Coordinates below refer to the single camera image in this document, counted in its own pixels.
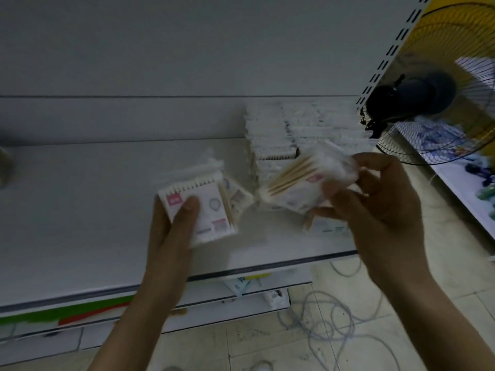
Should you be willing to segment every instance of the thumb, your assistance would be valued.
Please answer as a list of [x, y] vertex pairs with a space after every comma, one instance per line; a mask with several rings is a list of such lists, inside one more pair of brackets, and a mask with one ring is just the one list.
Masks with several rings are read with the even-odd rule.
[[174, 244], [185, 244], [189, 247], [199, 212], [199, 199], [195, 196], [187, 198], [174, 217], [167, 239]]
[[332, 181], [325, 182], [321, 188], [335, 211], [349, 223], [351, 230], [368, 227], [376, 221], [352, 190]]

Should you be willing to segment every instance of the person's left hand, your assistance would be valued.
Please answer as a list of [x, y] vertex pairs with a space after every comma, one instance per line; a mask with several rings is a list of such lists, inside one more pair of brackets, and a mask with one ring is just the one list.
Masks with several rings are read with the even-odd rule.
[[199, 200], [189, 197], [170, 224], [162, 202], [158, 197], [154, 200], [146, 271], [139, 290], [168, 311], [175, 308], [186, 286], [192, 258], [189, 246], [199, 211]]

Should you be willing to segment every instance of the hand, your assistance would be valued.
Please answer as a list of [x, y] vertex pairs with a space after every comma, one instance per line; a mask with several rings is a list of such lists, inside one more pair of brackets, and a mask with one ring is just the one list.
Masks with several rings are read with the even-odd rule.
[[138, 293], [168, 311], [179, 303], [186, 286], [192, 258], [189, 246], [199, 211], [199, 200], [189, 197], [170, 225], [158, 197], [153, 204], [146, 271]]
[[314, 214], [347, 221], [371, 280], [382, 290], [431, 279], [421, 203], [400, 161], [377, 153], [353, 158], [380, 177], [360, 171], [357, 185], [363, 194], [325, 182], [322, 189], [333, 208], [317, 208]]

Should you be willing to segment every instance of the electric fan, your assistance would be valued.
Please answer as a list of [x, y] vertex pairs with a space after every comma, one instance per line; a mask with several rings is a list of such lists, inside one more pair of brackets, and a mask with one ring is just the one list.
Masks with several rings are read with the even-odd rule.
[[425, 13], [361, 110], [377, 147], [407, 164], [434, 165], [490, 143], [494, 44], [493, 5], [460, 3]]

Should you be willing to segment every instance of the pink logo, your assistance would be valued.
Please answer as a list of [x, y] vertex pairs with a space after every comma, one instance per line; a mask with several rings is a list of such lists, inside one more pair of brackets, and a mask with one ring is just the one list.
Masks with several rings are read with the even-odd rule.
[[177, 192], [171, 195], [167, 195], [167, 201], [168, 201], [168, 205], [170, 206], [181, 204], [182, 203], [181, 194]]
[[306, 181], [315, 183], [321, 179], [323, 179], [323, 174], [317, 173], [317, 174], [313, 174], [311, 177], [306, 178]]

